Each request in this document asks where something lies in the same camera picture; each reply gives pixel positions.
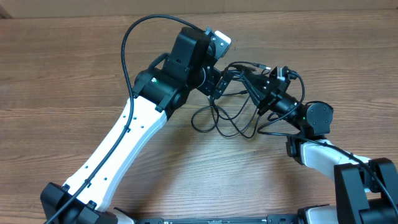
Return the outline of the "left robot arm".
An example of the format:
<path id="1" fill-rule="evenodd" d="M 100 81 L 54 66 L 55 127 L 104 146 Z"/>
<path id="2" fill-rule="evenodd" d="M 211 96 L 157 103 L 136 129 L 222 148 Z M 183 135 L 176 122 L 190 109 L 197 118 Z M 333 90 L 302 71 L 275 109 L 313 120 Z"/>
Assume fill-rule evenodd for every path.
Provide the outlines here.
<path id="1" fill-rule="evenodd" d="M 40 200 L 47 223 L 133 223 L 109 206 L 125 173 L 148 140 L 199 90 L 218 96 L 215 63 L 231 39 L 222 32 L 183 27 L 174 46 L 153 60 L 133 82 L 120 117 L 90 158 L 62 185 L 49 183 Z"/>

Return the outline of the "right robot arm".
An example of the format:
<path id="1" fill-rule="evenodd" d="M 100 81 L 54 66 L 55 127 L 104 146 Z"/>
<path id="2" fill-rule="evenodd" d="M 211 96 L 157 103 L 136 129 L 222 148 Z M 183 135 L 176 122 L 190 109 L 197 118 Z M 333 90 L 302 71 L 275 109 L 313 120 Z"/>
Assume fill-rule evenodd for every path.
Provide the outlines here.
<path id="1" fill-rule="evenodd" d="M 239 76 L 259 114 L 270 112 L 268 125 L 284 120 L 298 130 L 282 133 L 289 157 L 328 177 L 335 185 L 334 205 L 301 208 L 295 223 L 397 223 L 397 169 L 388 158 L 358 156 L 328 138 L 333 107 L 323 101 L 304 102 L 289 95 L 300 75 L 275 68 L 267 75 L 245 69 Z"/>

